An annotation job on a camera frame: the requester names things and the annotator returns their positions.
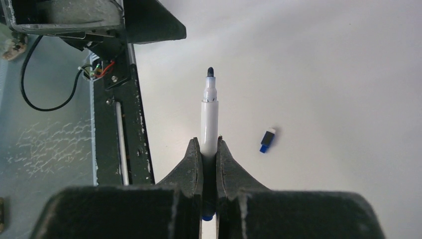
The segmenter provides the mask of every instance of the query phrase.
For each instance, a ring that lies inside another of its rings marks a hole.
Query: blue marker cap
[[[212,220],[212,218],[213,218],[213,216],[202,216],[202,220],[204,220],[204,221],[206,221],[206,222],[209,222],[209,221],[211,221]]]
[[[265,145],[263,145],[263,146],[261,146],[261,149],[259,150],[261,153],[265,153],[265,152],[267,152],[267,149],[268,149],[268,147],[267,146],[265,146]]]

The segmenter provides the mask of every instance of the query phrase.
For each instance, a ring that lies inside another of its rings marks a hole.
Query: red wire
[[[106,72],[107,72],[107,70],[111,67],[111,66],[113,66],[114,65],[114,63],[115,63],[115,61],[111,61],[111,64],[109,64],[104,70],[103,70],[103,72],[101,72],[101,74],[99,74],[99,75],[96,75],[96,77],[97,78],[99,78],[99,77],[103,77],[105,74],[106,74]]]

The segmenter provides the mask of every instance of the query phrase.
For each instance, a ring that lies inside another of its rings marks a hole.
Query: scratched metal surface
[[[37,7],[38,10],[45,10],[50,24],[96,22],[102,26],[120,25],[119,10],[109,0],[52,0],[39,2]]]
[[[44,37],[28,64],[28,97],[39,107],[65,101],[85,56],[58,38]],[[19,92],[22,62],[23,57],[2,67],[6,72],[0,81],[0,196],[6,199],[2,239],[28,238],[44,204],[62,188],[93,184],[89,83],[80,79],[64,108],[37,112]]]

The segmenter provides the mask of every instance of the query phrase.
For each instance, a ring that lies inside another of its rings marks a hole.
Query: marker
[[[218,142],[218,101],[214,69],[212,67],[208,68],[204,98],[201,105],[200,150],[204,173],[202,215],[204,221],[210,221],[215,214],[215,160]]]
[[[207,160],[213,160],[217,153],[218,142],[218,101],[215,88],[214,69],[208,68],[204,98],[201,109],[201,154]]]

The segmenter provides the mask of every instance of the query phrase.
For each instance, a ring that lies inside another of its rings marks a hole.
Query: white surface
[[[257,180],[358,192],[388,238],[422,238],[421,0],[163,5],[188,38],[135,49],[156,181],[200,135],[213,66],[219,133]],[[262,154],[268,127],[281,133]]]

